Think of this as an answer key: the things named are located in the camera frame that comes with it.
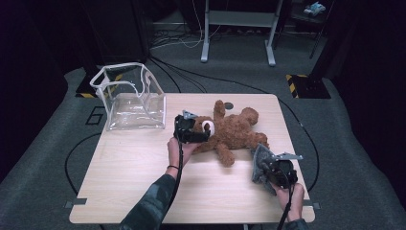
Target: table top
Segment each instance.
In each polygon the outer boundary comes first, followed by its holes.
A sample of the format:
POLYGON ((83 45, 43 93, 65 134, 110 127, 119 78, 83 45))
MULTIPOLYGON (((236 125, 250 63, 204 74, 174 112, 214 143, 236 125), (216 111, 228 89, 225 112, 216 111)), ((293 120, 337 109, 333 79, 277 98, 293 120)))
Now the table top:
MULTIPOLYGON (((119 223, 168 165, 167 142, 174 118, 182 110, 213 117, 216 100, 232 103, 226 116, 244 107, 259 113, 254 131, 268 137, 275 153, 295 153, 278 99, 269 94, 167 94, 165 129, 104 130, 79 190, 84 205, 74 205, 73 223, 119 223)), ((282 216, 278 199, 251 181, 253 162, 248 149, 233 150, 236 163, 226 168, 212 151, 194 154, 185 166, 179 190, 164 223, 266 223, 282 216)), ((292 160, 305 187, 297 160, 292 160)), ((311 206, 303 217, 315 219, 311 206)))

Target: black sleeve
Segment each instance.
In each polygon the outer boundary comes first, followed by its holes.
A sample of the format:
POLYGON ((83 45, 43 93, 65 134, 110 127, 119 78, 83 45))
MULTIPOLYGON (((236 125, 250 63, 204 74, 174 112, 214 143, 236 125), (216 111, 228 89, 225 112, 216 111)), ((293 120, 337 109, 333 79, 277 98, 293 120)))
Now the black sleeve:
POLYGON ((121 230, 159 229, 168 211, 170 198, 175 187, 175 179, 162 175, 141 197, 120 223, 121 230))
POLYGON ((303 218, 290 221, 285 225, 286 230, 308 230, 307 223, 303 218))

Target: teddy bear arm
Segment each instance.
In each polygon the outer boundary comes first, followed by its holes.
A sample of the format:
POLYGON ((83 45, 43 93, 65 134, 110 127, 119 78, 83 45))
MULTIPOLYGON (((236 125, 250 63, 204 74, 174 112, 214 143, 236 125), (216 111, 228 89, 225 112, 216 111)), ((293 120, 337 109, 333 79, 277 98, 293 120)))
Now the teddy bear arm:
POLYGON ((217 102, 215 102, 214 105, 214 113, 213 113, 214 120, 218 121, 220 119, 223 119, 225 115, 226 115, 226 107, 224 105, 224 102, 218 100, 217 102))
POLYGON ((207 142, 203 142, 200 146, 198 146, 196 149, 194 149, 193 152, 199 153, 199 152, 214 150, 217 142, 218 142, 218 138, 216 136, 212 136, 209 138, 209 140, 207 142))

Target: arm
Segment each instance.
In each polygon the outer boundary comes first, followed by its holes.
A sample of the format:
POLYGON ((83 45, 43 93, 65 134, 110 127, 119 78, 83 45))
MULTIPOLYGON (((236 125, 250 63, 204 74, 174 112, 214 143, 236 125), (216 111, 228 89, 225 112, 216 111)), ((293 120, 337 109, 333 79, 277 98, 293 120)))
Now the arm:
MULTIPOLYGON (((282 210, 284 210, 287 202, 289 201, 289 190, 283 189, 279 186, 272 184, 272 187, 277 193, 282 210)), ((304 208, 305 188, 302 184, 296 183, 292 186, 293 195, 290 210, 287 213, 286 230, 308 230, 305 220, 302 218, 302 210, 304 208)))
MULTIPOLYGON (((182 144, 183 164, 191 158, 198 144, 182 144)), ((169 164, 179 166, 179 145, 175 138, 168 142, 169 164)), ((156 180, 120 223, 121 230, 159 229, 168 211, 178 170, 168 167, 165 174, 156 180)))

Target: transparent plastic box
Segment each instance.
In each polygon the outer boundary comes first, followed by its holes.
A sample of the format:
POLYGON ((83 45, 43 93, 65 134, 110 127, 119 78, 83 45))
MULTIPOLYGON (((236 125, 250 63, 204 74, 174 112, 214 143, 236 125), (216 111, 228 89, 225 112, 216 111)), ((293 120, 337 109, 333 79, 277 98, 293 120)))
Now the transparent plastic box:
POLYGON ((165 128, 166 95, 144 64, 106 65, 90 85, 104 103, 106 130, 165 128))

